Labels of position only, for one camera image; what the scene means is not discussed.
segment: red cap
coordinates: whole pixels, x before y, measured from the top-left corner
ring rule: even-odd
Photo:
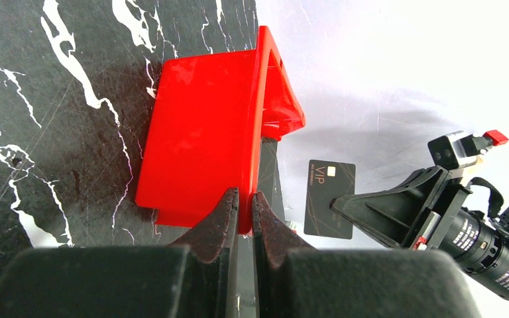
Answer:
[[[504,136],[500,131],[487,131],[483,136],[491,138],[493,146],[500,146],[508,142],[508,137]]]

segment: marble table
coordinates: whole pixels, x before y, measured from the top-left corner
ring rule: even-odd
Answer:
[[[178,238],[134,203],[162,63],[257,28],[254,0],[0,1],[0,272],[31,246]]]

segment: white background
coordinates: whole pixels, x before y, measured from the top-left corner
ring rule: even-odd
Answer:
[[[311,159],[354,163],[356,192],[391,188],[433,163],[426,143],[456,130],[509,137],[509,1],[257,0],[307,127],[278,147],[286,218],[303,227]],[[509,204],[509,143],[479,174]],[[467,206],[486,210],[488,192]],[[304,236],[319,248],[381,248]],[[509,302],[467,279],[483,317]]]

